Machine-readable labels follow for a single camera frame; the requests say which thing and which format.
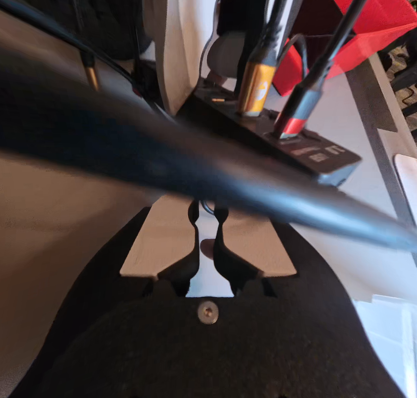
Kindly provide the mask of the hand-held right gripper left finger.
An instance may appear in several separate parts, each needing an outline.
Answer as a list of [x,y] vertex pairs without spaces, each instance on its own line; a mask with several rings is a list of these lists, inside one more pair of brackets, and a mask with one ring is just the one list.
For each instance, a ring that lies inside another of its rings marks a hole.
[[120,269],[122,277],[169,281],[185,296],[200,266],[199,202],[165,195],[149,210]]

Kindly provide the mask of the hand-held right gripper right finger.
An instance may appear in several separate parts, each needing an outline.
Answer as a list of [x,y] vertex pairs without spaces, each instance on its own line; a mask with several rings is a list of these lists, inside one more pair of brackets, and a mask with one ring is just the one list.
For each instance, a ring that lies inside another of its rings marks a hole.
[[269,218],[215,208],[218,221],[213,246],[217,272],[238,296],[249,281],[260,280],[264,295],[274,296],[270,279],[297,277],[291,261]]

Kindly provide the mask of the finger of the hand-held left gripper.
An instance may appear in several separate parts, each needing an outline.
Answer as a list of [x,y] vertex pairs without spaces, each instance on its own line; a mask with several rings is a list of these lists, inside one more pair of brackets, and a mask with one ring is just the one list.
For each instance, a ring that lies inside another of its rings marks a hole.
[[164,109],[175,115],[199,79],[199,35],[188,0],[153,0],[156,68]]

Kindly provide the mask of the black usb hub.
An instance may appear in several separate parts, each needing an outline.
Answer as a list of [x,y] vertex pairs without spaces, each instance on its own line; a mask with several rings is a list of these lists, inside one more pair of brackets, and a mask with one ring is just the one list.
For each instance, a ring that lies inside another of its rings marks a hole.
[[235,112],[236,103],[232,91],[200,79],[177,118],[282,162],[321,185],[339,187],[362,161],[359,155],[311,130],[278,140],[272,136],[278,111],[264,108],[258,117],[245,117]]

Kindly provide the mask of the clear plastic bin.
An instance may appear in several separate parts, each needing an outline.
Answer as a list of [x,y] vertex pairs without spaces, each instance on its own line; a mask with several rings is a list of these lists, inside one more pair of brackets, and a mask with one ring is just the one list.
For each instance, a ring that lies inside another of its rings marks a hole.
[[353,300],[362,326],[382,364],[406,397],[417,396],[417,306],[374,295]]

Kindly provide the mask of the red open-front bin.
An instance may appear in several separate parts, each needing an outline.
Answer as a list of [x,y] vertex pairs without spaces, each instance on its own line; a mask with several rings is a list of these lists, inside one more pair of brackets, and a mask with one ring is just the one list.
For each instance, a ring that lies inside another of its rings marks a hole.
[[[351,2],[336,0],[343,15]],[[416,12],[407,0],[367,0],[327,78],[350,71],[416,25]]]

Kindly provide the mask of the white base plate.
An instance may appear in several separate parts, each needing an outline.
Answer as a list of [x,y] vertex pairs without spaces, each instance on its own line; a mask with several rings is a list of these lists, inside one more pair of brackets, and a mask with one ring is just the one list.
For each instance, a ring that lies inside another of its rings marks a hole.
[[393,160],[411,215],[417,223],[417,160],[401,154],[395,154]]

